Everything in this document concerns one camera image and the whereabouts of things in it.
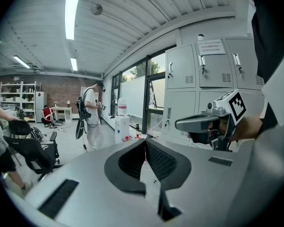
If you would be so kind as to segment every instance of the white table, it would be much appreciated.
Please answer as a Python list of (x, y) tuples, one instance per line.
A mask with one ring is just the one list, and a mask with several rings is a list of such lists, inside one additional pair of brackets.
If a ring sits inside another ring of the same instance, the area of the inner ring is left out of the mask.
[(52, 107), (50, 108), (52, 110), (61, 110), (64, 111), (64, 120), (65, 120), (65, 124), (71, 124), (72, 122), (72, 108), (67, 108), (67, 107)]

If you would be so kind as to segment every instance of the sneaker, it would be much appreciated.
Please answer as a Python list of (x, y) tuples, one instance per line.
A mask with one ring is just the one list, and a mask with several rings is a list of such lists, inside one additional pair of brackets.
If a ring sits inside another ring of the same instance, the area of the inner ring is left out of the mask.
[(29, 190), (31, 190), (33, 187), (33, 183), (30, 181), (28, 183), (25, 183), (25, 189), (21, 189), (23, 196), (27, 195)]

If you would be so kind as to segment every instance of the shelving unit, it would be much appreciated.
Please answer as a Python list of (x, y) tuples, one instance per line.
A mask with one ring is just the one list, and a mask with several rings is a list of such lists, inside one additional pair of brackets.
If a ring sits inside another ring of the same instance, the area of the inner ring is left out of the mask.
[[(19, 83), (19, 84), (3, 84), (0, 85), (0, 106), (3, 105), (11, 105), (15, 104), (16, 106), (19, 106), (20, 109), (23, 109), (23, 111), (26, 113), (27, 117), (29, 118), (29, 121), (36, 122), (36, 105), (35, 105), (35, 93), (41, 91), (41, 83), (37, 84), (35, 83)], [(6, 98), (13, 98), (13, 101), (6, 101)]]

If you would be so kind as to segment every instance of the black office chair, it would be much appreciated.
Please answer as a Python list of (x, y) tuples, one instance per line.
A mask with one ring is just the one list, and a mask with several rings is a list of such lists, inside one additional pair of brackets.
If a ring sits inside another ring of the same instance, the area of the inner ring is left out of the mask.
[(50, 144), (41, 144), (36, 139), (19, 139), (16, 135), (28, 135), (31, 128), (26, 121), (10, 121), (9, 131), (11, 137), (3, 136), (5, 141), (16, 152), (25, 158), (25, 162), (30, 169), (36, 174), (41, 174), (38, 178), (40, 181), (46, 174), (53, 172), (53, 169), (59, 168), (62, 165), (55, 165), (56, 162), (60, 164), (58, 146), (56, 143), (57, 132), (53, 132)]

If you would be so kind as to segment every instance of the white ceiling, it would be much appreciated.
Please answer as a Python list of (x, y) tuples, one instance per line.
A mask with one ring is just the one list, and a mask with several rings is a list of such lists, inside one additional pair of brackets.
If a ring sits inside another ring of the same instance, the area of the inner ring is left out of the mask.
[[(103, 13), (91, 13), (99, 3)], [(130, 46), (159, 26), (187, 13), (228, 6), (229, 0), (79, 0), (75, 40), (65, 38), (65, 0), (16, 0), (0, 25), (0, 73), (33, 73), (18, 55), (41, 71), (100, 77)]]

